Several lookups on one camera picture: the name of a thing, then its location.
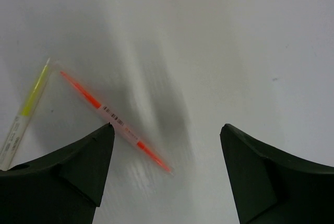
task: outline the orange stripe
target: orange stripe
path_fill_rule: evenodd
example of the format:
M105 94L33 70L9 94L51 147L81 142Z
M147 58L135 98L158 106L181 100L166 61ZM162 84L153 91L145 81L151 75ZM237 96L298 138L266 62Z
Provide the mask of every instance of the orange stripe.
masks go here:
M149 157L151 157L159 166L161 166L167 172L171 172L171 169L161 160L159 159L145 144L141 141L137 143L137 146L143 150Z
M71 83L72 86L74 86L75 89L77 89L85 98L86 100L91 103L96 109L98 109L101 106L101 103L97 101L88 91L86 91L75 79L73 79L71 76L69 76L64 71L60 72L61 75L63 75L68 82Z

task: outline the yellow highlighter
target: yellow highlighter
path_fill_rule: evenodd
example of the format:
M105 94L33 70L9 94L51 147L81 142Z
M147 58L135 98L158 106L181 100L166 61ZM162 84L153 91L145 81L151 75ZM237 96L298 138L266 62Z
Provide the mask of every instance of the yellow highlighter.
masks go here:
M40 76L20 107L0 152L0 170L7 171L27 129L30 118L38 104L50 75L50 59L46 62Z

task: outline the barcode sticker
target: barcode sticker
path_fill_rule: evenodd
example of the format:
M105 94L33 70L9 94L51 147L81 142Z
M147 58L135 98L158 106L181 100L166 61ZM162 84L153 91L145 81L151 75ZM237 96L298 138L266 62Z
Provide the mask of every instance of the barcode sticker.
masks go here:
M116 114L114 114L108 107L103 106L102 109L113 118L114 121L116 121L119 125L124 126L124 122L118 118Z
M15 117L3 149L0 150L0 170L8 170L28 122L29 117L27 116L19 115Z

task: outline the pen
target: pen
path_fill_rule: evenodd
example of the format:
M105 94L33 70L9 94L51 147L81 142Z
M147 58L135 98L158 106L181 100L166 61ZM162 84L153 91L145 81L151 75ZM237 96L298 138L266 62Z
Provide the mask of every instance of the pen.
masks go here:
M26 100L19 109L14 122L10 128L7 135L5 143L0 152L0 170L6 171L9 169L10 163L16 153L16 150L22 140L22 137L27 129L30 118L38 104L39 98L43 93L43 89L49 77L49 62L47 60L40 76L38 77L36 83L32 87L30 93L28 94Z
M83 86L69 76L66 72L60 71L60 74L88 101L95 109L96 112L110 122L115 130L122 135L128 142L130 142L135 147L138 147L146 155L148 155L155 163L162 167L165 171L172 173L171 168L169 168L159 157L156 155L123 120L121 120L118 115L116 115L110 107L101 103L95 97L93 97Z

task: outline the white surface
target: white surface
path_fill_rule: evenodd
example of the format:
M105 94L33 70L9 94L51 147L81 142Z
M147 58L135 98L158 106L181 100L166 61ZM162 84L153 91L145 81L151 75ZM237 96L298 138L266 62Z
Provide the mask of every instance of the white surface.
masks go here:
M99 223L238 223L219 133L232 123L334 166L332 0L0 0L0 139L51 55L150 137L116 138ZM51 76L15 163L103 122Z

